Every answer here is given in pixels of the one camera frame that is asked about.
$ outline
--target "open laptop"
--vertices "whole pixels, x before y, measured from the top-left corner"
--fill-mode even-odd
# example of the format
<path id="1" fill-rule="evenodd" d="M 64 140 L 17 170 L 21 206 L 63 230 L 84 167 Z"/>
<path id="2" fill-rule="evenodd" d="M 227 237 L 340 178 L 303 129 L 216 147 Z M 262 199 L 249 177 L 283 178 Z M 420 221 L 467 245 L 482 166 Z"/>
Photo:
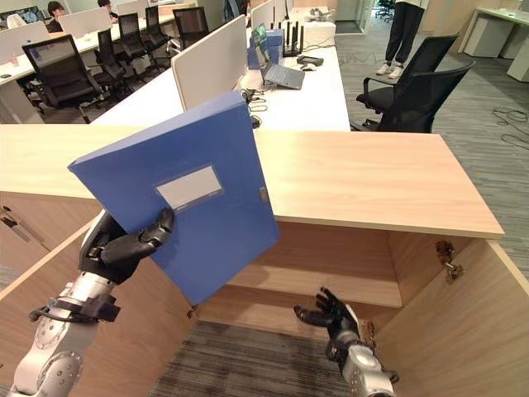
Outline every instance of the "open laptop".
<path id="1" fill-rule="evenodd" d="M 251 35 L 254 39 L 255 52 L 257 52 L 257 60 L 259 61 L 263 80 L 275 83 L 281 87 L 301 89 L 305 72 L 272 63 L 265 25 L 257 26 L 251 32 Z"/>

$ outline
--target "sitting person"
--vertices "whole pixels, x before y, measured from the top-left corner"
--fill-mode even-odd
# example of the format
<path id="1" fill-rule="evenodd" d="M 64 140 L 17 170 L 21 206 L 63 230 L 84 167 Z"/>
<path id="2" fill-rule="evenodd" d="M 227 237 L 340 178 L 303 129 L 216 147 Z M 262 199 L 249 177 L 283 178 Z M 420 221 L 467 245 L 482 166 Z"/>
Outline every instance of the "sitting person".
<path id="1" fill-rule="evenodd" d="M 64 7 L 60 2 L 49 2 L 48 12 L 53 17 L 50 23 L 46 25 L 49 33 L 56 33 L 57 31 L 63 31 L 63 27 L 59 23 L 59 17 L 66 15 Z"/>
<path id="2" fill-rule="evenodd" d="M 110 3 L 110 0 L 98 0 L 99 7 L 105 7 L 108 11 L 108 15 L 110 16 L 110 19 L 112 19 L 112 23 L 117 23 L 117 14 L 115 12 L 112 12 L 112 4 Z"/>

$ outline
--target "blue folder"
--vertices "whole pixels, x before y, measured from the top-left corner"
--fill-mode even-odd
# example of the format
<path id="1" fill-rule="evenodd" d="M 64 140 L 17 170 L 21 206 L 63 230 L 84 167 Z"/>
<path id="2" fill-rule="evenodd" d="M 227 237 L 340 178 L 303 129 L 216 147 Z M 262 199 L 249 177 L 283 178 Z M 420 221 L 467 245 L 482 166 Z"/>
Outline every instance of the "blue folder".
<path id="1" fill-rule="evenodd" d="M 192 304 L 279 236 L 248 107 L 238 93 L 103 147 L 69 169 L 127 232 L 173 208 L 174 231 L 152 258 Z M 189 192 L 194 195 L 186 197 Z"/>

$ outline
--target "desk partition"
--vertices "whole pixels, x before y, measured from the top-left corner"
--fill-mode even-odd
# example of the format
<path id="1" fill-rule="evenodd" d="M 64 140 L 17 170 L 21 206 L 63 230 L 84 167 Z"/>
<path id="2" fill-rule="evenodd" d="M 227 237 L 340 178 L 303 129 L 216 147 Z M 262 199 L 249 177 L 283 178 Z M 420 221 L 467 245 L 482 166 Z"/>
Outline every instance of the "desk partition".
<path id="1" fill-rule="evenodd" d="M 23 45 L 48 39 L 50 35 L 44 22 L 41 21 L 0 31 L 0 65 L 9 62 L 13 55 L 24 54 Z"/>
<path id="2" fill-rule="evenodd" d="M 252 29 L 255 29 L 261 23 L 263 23 L 267 29 L 270 29 L 270 25 L 272 25 L 272 22 L 274 21 L 274 2 L 275 0 L 274 1 L 268 0 L 267 2 L 264 2 L 263 4 L 257 6 L 256 8 L 252 8 L 251 10 Z"/>
<path id="3" fill-rule="evenodd" d="M 274 22 L 276 24 L 284 21 L 284 18 L 287 16 L 287 1 L 288 0 L 275 0 Z"/>
<path id="4" fill-rule="evenodd" d="M 59 23 L 63 27 L 64 33 L 70 34 L 76 39 L 87 33 L 104 31 L 112 27 L 112 21 L 105 7 L 64 15 L 59 17 Z"/>
<path id="5" fill-rule="evenodd" d="M 245 27 L 241 15 L 172 59 L 184 111 L 232 91 L 245 74 Z"/>
<path id="6" fill-rule="evenodd" d="M 137 13 L 139 18 L 145 18 L 145 8 L 147 2 L 145 0 L 135 0 L 134 2 L 124 2 L 117 4 L 118 15 Z"/>

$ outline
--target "person's leg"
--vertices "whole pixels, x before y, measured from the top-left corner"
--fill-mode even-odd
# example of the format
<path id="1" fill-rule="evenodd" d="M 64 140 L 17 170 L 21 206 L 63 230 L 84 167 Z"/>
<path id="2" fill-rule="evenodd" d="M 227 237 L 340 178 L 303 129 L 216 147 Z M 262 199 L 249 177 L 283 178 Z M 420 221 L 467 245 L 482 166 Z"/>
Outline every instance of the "person's leg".
<path id="1" fill-rule="evenodd" d="M 403 33 L 406 22 L 406 6 L 404 2 L 398 2 L 395 4 L 395 14 L 393 23 L 391 25 L 391 32 L 389 33 L 388 48 L 386 49 L 386 62 L 393 61 L 395 54 L 397 54 L 398 47 L 403 40 Z"/>
<path id="2" fill-rule="evenodd" d="M 403 40 L 395 59 L 400 64 L 406 62 L 412 51 L 413 41 L 419 30 L 419 25 L 421 25 L 422 14 L 424 14 L 422 8 L 412 4 L 404 4 L 406 5 L 406 10 L 403 24 Z"/>

